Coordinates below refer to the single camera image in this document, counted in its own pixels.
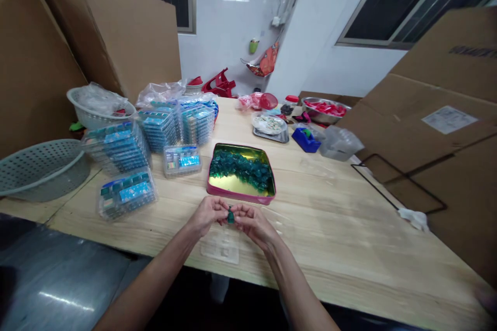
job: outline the stack of blister packs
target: stack of blister packs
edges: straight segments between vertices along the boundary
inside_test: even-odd
[[[164,148],[164,174],[174,178],[200,172],[202,161],[194,144]]]
[[[98,213],[106,220],[132,212],[157,200],[149,168],[134,170],[107,182],[98,190]]]
[[[81,147],[109,175],[148,167],[150,164],[149,147],[135,122],[87,131],[81,140]]]
[[[178,135],[178,141],[183,140],[183,126],[181,125],[181,105],[178,101],[172,100],[167,102],[156,102],[152,101],[150,105],[155,111],[170,113],[174,118],[174,123],[176,124],[176,134]]]
[[[199,146],[207,143],[214,130],[215,112],[202,104],[188,108],[181,113],[184,143]]]
[[[178,125],[170,108],[147,108],[138,112],[138,122],[149,143],[150,150],[162,153],[164,146],[175,145],[178,140]]]

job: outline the hand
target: hand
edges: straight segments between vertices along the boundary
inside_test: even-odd
[[[239,203],[231,207],[235,216],[235,225],[243,231],[264,252],[274,244],[280,236],[260,209]]]
[[[188,220],[188,224],[203,237],[209,232],[213,222],[217,221],[221,226],[228,223],[228,209],[228,203],[223,198],[205,197]]]

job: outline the stainless steel bowl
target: stainless steel bowl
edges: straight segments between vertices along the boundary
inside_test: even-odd
[[[303,107],[303,110],[307,111],[307,114],[309,114],[309,117],[311,118],[311,120],[313,122],[321,123],[321,124],[324,124],[324,125],[333,125],[336,122],[338,122],[341,119],[341,117],[340,116],[336,116],[336,115],[329,115],[329,114],[320,113],[319,111],[314,110],[313,108],[310,108],[309,106],[307,106],[305,104],[305,101],[333,103],[333,104],[335,104],[337,106],[343,106],[344,108],[347,109],[347,112],[351,109],[351,107],[349,107],[347,105],[344,105],[344,104],[336,102],[336,101],[327,100],[327,99],[324,99],[324,98],[317,98],[317,97],[305,97],[305,98],[302,98],[302,107]]]

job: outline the wooden table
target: wooden table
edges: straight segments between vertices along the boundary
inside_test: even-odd
[[[484,312],[473,293],[487,285],[438,238],[402,220],[349,162],[306,154],[293,139],[281,144],[257,137],[250,113],[236,111],[233,99],[218,103],[213,139],[201,149],[201,173],[166,180],[162,156],[153,156],[157,203],[121,221],[105,222],[96,213],[95,193],[106,176],[94,165],[84,186],[73,193],[47,203],[4,199],[0,212],[155,256],[206,196],[214,145],[254,146],[266,151],[274,171],[277,195],[269,208],[293,222],[293,237],[286,239],[319,299],[429,329],[479,329]],[[209,234],[218,229],[213,226]],[[243,235],[238,265],[202,256],[199,244],[186,265],[276,287],[261,251]]]

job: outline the glass jar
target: glass jar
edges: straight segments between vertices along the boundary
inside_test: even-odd
[[[286,96],[285,103],[281,106],[281,113],[283,115],[291,115],[298,102],[299,98],[297,96]]]

